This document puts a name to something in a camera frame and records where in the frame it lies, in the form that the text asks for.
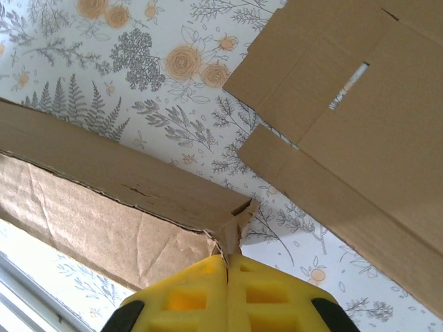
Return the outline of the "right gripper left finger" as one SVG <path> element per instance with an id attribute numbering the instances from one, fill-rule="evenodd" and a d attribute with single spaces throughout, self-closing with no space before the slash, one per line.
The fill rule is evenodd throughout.
<path id="1" fill-rule="evenodd" d="M 227 269 L 203 259 L 127 297 L 104 331 L 227 331 Z"/>

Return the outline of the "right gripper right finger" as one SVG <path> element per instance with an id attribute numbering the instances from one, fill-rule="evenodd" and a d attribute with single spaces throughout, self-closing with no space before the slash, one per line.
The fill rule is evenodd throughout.
<path id="1" fill-rule="evenodd" d="M 243 255 L 229 257 L 229 331 L 358 331 L 327 291 Z"/>

